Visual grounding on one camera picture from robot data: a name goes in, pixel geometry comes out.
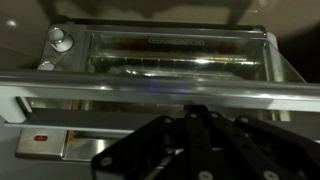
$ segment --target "red indicator light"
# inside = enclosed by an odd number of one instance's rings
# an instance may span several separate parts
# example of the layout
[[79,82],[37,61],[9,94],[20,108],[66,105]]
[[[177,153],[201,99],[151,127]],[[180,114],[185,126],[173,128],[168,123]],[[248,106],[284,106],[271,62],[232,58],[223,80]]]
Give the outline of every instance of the red indicator light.
[[35,136],[33,140],[35,141],[46,141],[48,139],[48,136]]

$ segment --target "screw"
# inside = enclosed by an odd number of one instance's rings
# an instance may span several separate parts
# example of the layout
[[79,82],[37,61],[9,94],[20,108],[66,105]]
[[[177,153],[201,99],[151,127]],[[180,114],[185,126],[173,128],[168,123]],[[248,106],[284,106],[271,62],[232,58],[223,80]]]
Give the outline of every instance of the screw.
[[240,119],[242,122],[244,122],[244,123],[248,123],[249,122],[249,119],[248,118],[241,118]]
[[263,176],[266,180],[279,180],[278,174],[273,171],[264,171]]
[[194,113],[192,113],[192,114],[190,114],[190,117],[192,117],[192,118],[197,118],[197,115],[194,114]]
[[216,113],[212,113],[212,114],[211,114],[211,117],[213,117],[213,118],[217,118],[217,117],[219,117],[219,115],[218,115],[218,114],[216,114]]
[[171,120],[170,118],[165,118],[165,119],[164,119],[164,122],[165,122],[165,123],[171,123],[172,120]]
[[109,166],[112,163],[112,158],[105,157],[105,158],[101,159],[100,163],[102,166]]
[[213,180],[213,176],[209,171],[201,171],[199,173],[200,180]]

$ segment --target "toaster oven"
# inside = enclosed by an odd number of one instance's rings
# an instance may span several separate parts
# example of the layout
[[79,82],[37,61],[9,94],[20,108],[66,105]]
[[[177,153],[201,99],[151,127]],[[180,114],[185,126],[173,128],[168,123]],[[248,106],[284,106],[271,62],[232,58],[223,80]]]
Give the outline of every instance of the toaster oven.
[[0,113],[22,128],[17,157],[88,162],[188,105],[290,121],[319,111],[319,90],[261,28],[55,24],[37,70],[0,72]]

